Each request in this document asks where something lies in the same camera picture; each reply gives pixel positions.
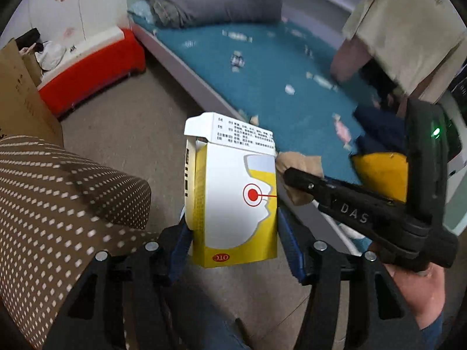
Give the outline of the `right hand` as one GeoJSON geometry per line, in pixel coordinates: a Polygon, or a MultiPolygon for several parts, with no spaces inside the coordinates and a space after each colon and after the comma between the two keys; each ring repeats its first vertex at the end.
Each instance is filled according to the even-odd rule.
{"type": "Polygon", "coordinates": [[[384,266],[424,330],[441,315],[446,302],[444,268],[430,263],[422,273],[414,273],[397,265],[384,266]]]}

